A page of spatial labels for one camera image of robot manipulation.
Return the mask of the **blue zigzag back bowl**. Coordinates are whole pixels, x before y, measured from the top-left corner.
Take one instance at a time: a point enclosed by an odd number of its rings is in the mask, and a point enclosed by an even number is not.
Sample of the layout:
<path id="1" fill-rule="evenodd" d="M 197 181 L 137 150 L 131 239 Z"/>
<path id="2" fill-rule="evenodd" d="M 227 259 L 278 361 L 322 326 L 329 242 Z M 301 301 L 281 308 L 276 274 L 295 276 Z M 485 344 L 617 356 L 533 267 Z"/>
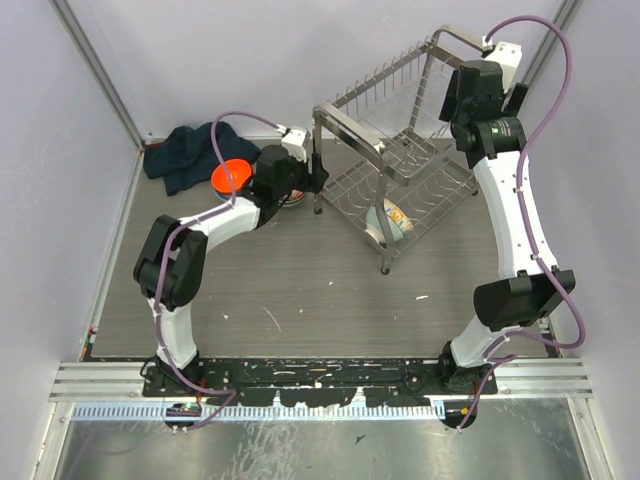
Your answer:
<path id="1" fill-rule="evenodd" d="M 305 199 L 307 193 L 304 191 L 293 190 L 291 194 L 285 199 L 284 205 L 287 207 L 299 204 Z"/>

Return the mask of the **plain orange bowl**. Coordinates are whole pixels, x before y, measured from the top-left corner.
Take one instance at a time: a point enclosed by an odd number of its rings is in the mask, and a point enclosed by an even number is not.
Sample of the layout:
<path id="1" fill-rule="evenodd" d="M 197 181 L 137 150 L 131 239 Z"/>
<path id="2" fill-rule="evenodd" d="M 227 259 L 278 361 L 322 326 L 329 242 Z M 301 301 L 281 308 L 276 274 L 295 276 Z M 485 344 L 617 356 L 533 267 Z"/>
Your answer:
<path id="1" fill-rule="evenodd" d="M 252 178 L 251 164 L 244 159 L 229 159 L 218 165 L 211 174 L 211 185 L 217 194 L 230 196 L 232 189 L 242 189 Z"/>

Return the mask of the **blue white floral bowl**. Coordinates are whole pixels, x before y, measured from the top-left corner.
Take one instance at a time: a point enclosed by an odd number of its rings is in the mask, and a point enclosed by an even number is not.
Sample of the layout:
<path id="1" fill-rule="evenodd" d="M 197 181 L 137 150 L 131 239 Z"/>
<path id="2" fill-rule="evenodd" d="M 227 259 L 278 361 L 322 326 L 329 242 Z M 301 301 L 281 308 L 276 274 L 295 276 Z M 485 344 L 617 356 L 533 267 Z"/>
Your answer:
<path id="1" fill-rule="evenodd" d="M 235 198 L 238 198 L 240 196 L 239 190 L 221 191 L 221 190 L 215 189 L 214 193 L 223 202 L 232 202 Z"/>

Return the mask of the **stainless steel dish rack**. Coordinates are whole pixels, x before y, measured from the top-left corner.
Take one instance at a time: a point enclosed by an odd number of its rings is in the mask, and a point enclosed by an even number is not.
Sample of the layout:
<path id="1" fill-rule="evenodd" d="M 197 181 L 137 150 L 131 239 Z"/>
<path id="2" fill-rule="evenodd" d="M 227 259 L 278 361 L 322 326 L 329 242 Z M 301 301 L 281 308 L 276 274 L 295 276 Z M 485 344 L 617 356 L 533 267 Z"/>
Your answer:
<path id="1" fill-rule="evenodd" d="M 312 110 L 312 153 L 322 155 L 329 178 L 313 208 L 335 209 L 380 256 L 380 271 L 479 187 L 438 116 L 453 71 L 464 56 L 443 44 L 448 36 L 476 52 L 481 41 L 443 25 L 426 39 Z M 329 167 L 330 159 L 336 166 Z M 414 230 L 394 242 L 384 199 L 394 202 Z M 374 207 L 386 245 L 365 232 Z"/>

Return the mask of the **green grid back bowl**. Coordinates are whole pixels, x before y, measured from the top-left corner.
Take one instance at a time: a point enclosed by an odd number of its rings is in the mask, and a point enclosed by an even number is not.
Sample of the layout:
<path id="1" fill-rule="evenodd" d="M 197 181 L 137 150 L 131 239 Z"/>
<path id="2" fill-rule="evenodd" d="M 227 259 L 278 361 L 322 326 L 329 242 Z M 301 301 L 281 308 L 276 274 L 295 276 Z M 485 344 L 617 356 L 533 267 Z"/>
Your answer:
<path id="1" fill-rule="evenodd" d="M 400 241 L 404 237 L 404 233 L 389 219 L 391 234 L 394 242 Z M 365 216 L 365 232 L 373 238 L 378 244 L 386 245 L 387 240 L 384 237 L 381 224 L 377 218 L 376 209 L 371 207 Z"/>

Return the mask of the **yellow orange back bowl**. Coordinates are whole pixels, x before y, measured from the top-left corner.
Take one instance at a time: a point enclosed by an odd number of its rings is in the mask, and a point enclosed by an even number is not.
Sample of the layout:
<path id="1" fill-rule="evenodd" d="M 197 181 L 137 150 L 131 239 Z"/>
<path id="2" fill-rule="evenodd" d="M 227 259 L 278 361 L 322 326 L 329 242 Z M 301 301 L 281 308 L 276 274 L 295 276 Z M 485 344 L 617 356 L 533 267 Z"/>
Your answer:
<path id="1" fill-rule="evenodd" d="M 384 210 L 401 232 L 406 233 L 414 230 L 414 224 L 410 218 L 394 202 L 387 198 L 384 199 Z"/>

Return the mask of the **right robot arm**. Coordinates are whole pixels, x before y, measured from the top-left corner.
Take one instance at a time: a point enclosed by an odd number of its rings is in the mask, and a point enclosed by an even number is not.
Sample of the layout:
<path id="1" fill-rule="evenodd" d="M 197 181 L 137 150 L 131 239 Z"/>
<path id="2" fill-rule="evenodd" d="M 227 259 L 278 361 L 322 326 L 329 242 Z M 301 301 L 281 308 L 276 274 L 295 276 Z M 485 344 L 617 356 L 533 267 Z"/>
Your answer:
<path id="1" fill-rule="evenodd" d="M 498 251 L 497 280 L 474 290 L 473 318 L 438 358 L 438 380 L 452 394 L 471 392 L 498 345 L 552 313 L 562 301 L 559 287 L 571 292 L 575 286 L 573 272 L 559 269 L 545 245 L 526 188 L 526 136 L 517 117 L 526 88 L 519 84 L 508 96 L 503 77 L 495 61 L 462 63 L 440 113 L 483 192 Z"/>

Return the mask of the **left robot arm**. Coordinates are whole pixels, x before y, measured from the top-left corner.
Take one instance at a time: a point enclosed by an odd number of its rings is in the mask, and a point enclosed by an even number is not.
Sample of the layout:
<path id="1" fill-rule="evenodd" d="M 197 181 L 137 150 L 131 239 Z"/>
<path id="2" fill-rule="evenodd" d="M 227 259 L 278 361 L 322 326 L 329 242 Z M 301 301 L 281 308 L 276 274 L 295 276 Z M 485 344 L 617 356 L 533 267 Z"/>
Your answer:
<path id="1" fill-rule="evenodd" d="M 211 174 L 225 202 L 199 214 L 158 217 L 146 238 L 133 276 L 154 317 L 157 368 L 178 396 L 214 396 L 202 385 L 192 331 L 192 303 L 201 287 L 207 255 L 226 241 L 266 225 L 293 192 L 319 193 L 329 173 L 319 153 L 309 159 L 292 148 L 268 145 L 255 160 L 222 161 Z"/>

